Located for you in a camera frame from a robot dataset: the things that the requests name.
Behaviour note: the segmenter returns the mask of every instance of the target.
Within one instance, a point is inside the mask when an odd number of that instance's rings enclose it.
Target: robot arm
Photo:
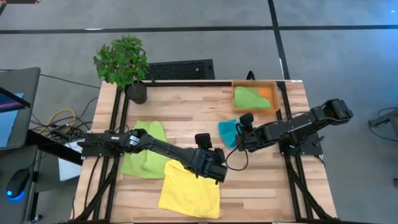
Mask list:
[[[196,176],[208,177],[215,179],[217,182],[224,182],[227,167],[222,163],[225,162],[224,152],[222,149],[209,150],[211,147],[209,134],[197,134],[195,138],[205,138],[208,144],[201,144],[200,148],[183,149],[173,144],[163,142],[153,138],[144,129],[133,129],[127,133],[112,133],[105,131],[101,134],[87,134],[85,142],[78,144],[83,147],[102,146],[114,151],[126,153],[140,153],[142,150],[151,150],[161,155],[175,159],[187,170]]]
[[[254,152],[271,146],[281,139],[289,139],[291,145],[298,146],[309,135],[325,126],[347,123],[353,113],[343,100],[328,100],[321,106],[287,121],[276,121],[252,128],[252,114],[245,114],[242,133],[236,136],[238,150]]]

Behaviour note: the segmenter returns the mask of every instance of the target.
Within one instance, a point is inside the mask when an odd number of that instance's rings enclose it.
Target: computer mouse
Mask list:
[[[9,198],[16,198],[24,191],[27,181],[29,180],[29,169],[20,169],[12,177],[7,184],[6,194]]]

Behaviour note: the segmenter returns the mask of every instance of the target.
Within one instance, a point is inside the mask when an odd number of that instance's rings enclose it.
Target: wooden tray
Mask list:
[[[252,88],[259,91],[259,95],[271,103],[270,108],[239,109],[234,105],[234,90],[237,86]],[[276,113],[279,110],[278,88],[275,81],[266,80],[233,80],[232,81],[232,108],[237,113]]]

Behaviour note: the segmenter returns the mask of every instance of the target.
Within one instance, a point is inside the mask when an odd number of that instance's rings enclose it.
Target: green cloth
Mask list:
[[[239,109],[270,108],[271,103],[258,90],[237,86],[234,89],[234,107]]]
[[[145,129],[152,137],[167,142],[163,126],[158,121],[137,121],[134,129]],[[138,154],[125,153],[119,172],[144,179],[163,179],[164,167],[168,160],[168,157],[150,150],[143,150]]]

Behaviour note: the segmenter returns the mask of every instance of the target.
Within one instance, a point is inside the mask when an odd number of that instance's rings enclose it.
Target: wooden table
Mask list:
[[[308,111],[308,101],[302,82],[286,81],[292,113]],[[102,133],[109,128],[116,87],[103,82],[96,107],[93,132]],[[196,147],[194,135],[210,133],[213,147],[227,149],[218,136],[219,121],[238,118],[232,113],[231,87],[227,86],[182,86],[148,87],[148,100],[143,105],[130,101],[126,124],[133,128],[137,120],[160,121],[167,139],[180,147]],[[118,109],[120,121],[124,94]],[[280,96],[282,114],[283,100]],[[275,114],[255,114],[254,126],[276,120]],[[83,210],[88,179],[95,158],[86,159],[76,191],[76,215]],[[331,216],[336,216],[328,179],[323,164],[313,156],[302,156],[303,168],[309,191]],[[235,153],[228,163],[242,167],[246,161],[244,153]],[[97,191],[102,159],[95,169],[88,202]],[[111,222],[272,222],[295,221],[290,196],[285,161],[279,153],[278,144],[249,153],[249,165],[244,171],[228,170],[225,183],[220,185],[221,216],[217,220],[188,217],[157,207],[163,180],[145,180],[139,177],[118,174],[114,193]],[[305,217],[302,195],[301,214]],[[104,217],[105,192],[101,204],[100,218]]]

